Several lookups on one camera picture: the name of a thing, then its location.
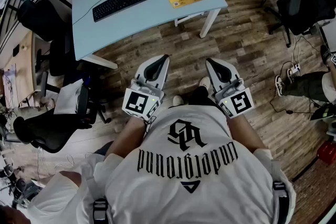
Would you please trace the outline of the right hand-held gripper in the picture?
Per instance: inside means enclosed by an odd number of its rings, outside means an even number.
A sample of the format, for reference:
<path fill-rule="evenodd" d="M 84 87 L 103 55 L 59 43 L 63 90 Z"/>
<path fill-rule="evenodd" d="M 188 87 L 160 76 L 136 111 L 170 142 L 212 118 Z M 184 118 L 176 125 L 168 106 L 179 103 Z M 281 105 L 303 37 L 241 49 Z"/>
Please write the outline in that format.
<path fill-rule="evenodd" d="M 238 79 L 236 68 L 220 59 L 206 59 L 206 68 L 213 85 L 218 106 L 230 119 L 244 114 L 254 108 L 250 89 L 244 86 L 242 78 Z"/>

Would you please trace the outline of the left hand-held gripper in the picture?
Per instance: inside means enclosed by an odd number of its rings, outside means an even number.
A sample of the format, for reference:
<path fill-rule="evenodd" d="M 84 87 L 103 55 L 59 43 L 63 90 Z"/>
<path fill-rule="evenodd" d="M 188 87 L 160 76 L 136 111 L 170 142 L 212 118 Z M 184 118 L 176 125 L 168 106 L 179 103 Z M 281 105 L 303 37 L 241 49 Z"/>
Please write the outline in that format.
<path fill-rule="evenodd" d="M 168 55 L 152 57 L 137 69 L 131 86 L 126 88 L 122 110 L 148 122 L 162 104 L 163 86 L 170 63 Z"/>

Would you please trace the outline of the person's right forearm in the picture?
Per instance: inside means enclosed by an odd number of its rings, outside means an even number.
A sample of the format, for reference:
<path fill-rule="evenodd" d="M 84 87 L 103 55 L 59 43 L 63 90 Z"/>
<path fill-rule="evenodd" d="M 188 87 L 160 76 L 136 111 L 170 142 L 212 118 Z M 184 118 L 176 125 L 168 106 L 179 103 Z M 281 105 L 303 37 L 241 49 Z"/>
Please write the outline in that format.
<path fill-rule="evenodd" d="M 227 124 L 232 138 L 244 145 L 250 152 L 253 153 L 257 149 L 267 149 L 243 114 L 232 119 L 227 118 Z"/>

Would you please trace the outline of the person's left forearm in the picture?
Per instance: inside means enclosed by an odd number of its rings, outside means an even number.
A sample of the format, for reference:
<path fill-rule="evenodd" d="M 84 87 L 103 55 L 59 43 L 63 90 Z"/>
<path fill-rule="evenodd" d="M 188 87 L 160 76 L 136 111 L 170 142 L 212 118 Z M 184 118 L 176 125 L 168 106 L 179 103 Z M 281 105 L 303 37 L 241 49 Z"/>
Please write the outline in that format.
<path fill-rule="evenodd" d="M 124 129 L 111 144 L 104 159 L 110 156 L 126 158 L 133 150 L 138 148 L 145 134 L 145 123 L 142 119 L 131 117 Z"/>

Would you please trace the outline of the person's black trousers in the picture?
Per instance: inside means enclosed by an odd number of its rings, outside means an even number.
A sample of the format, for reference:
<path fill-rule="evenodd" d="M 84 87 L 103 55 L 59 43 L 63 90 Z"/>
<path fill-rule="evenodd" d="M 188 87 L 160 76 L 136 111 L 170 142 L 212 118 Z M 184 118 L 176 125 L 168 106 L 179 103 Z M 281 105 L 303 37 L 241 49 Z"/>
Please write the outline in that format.
<path fill-rule="evenodd" d="M 214 101 L 208 97 L 208 89 L 205 86 L 197 87 L 188 101 L 189 105 L 217 106 Z"/>

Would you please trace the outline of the white table leg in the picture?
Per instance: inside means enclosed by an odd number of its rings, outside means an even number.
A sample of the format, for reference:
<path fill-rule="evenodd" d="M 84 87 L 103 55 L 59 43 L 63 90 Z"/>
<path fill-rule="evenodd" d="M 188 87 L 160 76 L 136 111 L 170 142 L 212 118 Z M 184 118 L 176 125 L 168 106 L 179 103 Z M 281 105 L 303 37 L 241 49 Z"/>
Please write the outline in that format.
<path fill-rule="evenodd" d="M 212 10 L 208 13 L 206 21 L 205 21 L 205 23 L 202 27 L 202 30 L 199 34 L 199 36 L 201 38 L 204 38 L 207 35 L 208 31 L 210 30 L 214 20 L 216 19 L 217 15 L 220 12 L 220 10 L 221 10 L 220 8 L 219 9 L 214 9 L 214 10 Z"/>
<path fill-rule="evenodd" d="M 106 60 L 104 58 L 98 57 L 94 54 L 88 55 L 86 57 L 83 57 L 84 61 L 90 62 L 90 63 L 94 63 L 106 68 L 110 68 L 110 69 L 118 69 L 118 65 L 112 61 Z"/>

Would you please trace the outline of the white power strip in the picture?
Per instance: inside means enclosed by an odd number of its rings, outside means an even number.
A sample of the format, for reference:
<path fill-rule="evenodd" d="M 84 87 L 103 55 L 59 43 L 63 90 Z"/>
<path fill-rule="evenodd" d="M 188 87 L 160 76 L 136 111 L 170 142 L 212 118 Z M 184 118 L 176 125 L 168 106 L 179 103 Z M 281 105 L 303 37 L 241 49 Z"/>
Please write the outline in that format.
<path fill-rule="evenodd" d="M 294 64 L 291 68 L 287 69 L 287 77 L 296 76 L 298 73 L 300 73 L 300 65 Z"/>

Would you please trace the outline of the black keyboard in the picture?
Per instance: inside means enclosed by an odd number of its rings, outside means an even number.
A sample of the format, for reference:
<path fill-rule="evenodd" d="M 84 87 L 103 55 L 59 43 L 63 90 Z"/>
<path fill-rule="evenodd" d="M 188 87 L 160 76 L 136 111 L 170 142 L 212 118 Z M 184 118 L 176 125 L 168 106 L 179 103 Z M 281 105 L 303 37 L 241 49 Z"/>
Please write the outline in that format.
<path fill-rule="evenodd" d="M 106 0 L 92 9 L 93 21 L 98 22 L 147 0 Z"/>

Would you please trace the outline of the white paper sheet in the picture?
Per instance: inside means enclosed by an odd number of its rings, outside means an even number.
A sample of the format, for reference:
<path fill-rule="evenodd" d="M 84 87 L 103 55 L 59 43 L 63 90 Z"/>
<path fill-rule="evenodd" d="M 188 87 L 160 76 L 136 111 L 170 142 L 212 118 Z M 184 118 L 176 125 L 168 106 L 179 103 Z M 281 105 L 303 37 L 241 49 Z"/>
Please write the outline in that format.
<path fill-rule="evenodd" d="M 79 79 L 60 89 L 54 114 L 76 114 L 82 85 L 83 79 Z"/>

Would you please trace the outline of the person's white printed T-shirt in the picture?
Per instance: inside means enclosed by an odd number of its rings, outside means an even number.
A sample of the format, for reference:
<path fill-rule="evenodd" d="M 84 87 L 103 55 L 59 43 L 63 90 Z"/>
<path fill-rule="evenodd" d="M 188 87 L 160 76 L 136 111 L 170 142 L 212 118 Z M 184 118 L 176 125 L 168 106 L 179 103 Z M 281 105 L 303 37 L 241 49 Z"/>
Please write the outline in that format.
<path fill-rule="evenodd" d="M 270 151 L 250 152 L 218 108 L 202 105 L 164 110 L 126 158 L 99 162 L 79 224 L 93 224 L 98 198 L 112 224 L 289 224 L 296 204 Z"/>

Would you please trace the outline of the black office chair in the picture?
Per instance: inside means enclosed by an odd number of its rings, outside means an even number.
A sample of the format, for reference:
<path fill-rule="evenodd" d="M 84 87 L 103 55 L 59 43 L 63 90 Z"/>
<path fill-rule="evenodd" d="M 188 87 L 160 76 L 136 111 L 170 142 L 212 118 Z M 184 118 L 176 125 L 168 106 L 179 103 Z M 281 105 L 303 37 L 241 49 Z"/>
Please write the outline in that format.
<path fill-rule="evenodd" d="M 50 74 L 54 77 L 76 68 L 72 27 L 61 19 L 49 0 L 37 3 L 25 0 L 17 11 L 17 18 L 24 27 L 50 42 L 49 54 L 43 55 L 41 49 L 37 51 L 36 71 L 45 60 L 49 61 Z"/>
<path fill-rule="evenodd" d="M 288 37 L 287 47 L 291 46 L 290 33 L 307 35 L 315 23 L 336 17 L 336 0 L 278 0 L 277 7 L 277 11 L 265 8 L 279 20 L 269 29 L 269 34 L 283 26 Z"/>
<path fill-rule="evenodd" d="M 105 106 L 93 99 L 91 89 L 80 86 L 74 114 L 57 114 L 53 108 L 26 120 L 19 116 L 14 120 L 13 127 L 22 143 L 40 147 L 49 153 L 57 153 L 76 130 L 92 128 L 97 115 L 104 124 L 110 123 L 111 119 L 106 119 L 103 115 L 105 112 Z"/>

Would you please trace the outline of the wooden desk with papers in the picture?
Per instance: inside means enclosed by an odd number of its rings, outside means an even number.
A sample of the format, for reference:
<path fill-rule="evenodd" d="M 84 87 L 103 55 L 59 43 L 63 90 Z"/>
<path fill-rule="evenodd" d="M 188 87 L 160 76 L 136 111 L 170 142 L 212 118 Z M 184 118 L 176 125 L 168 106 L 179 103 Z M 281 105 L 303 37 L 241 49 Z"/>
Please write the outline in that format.
<path fill-rule="evenodd" d="M 6 107 L 14 109 L 35 92 L 34 34 L 29 31 L 19 43 L 19 52 L 4 68 L 3 83 Z"/>

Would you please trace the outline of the red box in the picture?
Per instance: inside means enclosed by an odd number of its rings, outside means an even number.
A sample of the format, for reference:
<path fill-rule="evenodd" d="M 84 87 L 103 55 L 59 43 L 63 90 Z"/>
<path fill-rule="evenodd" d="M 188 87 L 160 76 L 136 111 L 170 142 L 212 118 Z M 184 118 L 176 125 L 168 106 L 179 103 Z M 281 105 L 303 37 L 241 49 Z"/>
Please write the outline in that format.
<path fill-rule="evenodd" d="M 332 164 L 336 159 L 336 143 L 325 141 L 318 149 L 317 157 L 328 165 Z"/>

